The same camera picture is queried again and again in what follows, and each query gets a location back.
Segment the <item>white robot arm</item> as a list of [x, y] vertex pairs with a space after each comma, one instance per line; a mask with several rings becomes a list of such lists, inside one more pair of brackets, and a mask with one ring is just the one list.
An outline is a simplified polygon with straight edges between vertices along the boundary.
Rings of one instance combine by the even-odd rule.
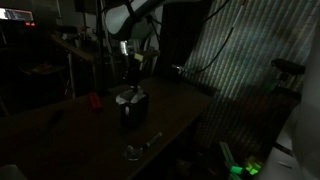
[[129, 50], [128, 41], [132, 37], [134, 27], [153, 10], [164, 5], [169, 0], [124, 0], [105, 14], [105, 25], [112, 38], [119, 41], [120, 51], [126, 63], [124, 79], [136, 91], [140, 80], [139, 62]]

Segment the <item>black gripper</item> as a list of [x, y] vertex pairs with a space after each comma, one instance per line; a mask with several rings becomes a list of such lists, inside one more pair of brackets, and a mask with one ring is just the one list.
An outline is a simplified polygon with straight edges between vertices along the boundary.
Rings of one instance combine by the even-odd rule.
[[132, 90], [137, 90], [141, 79], [141, 63], [134, 57], [127, 41], [120, 42], [120, 50], [126, 65], [123, 79]]

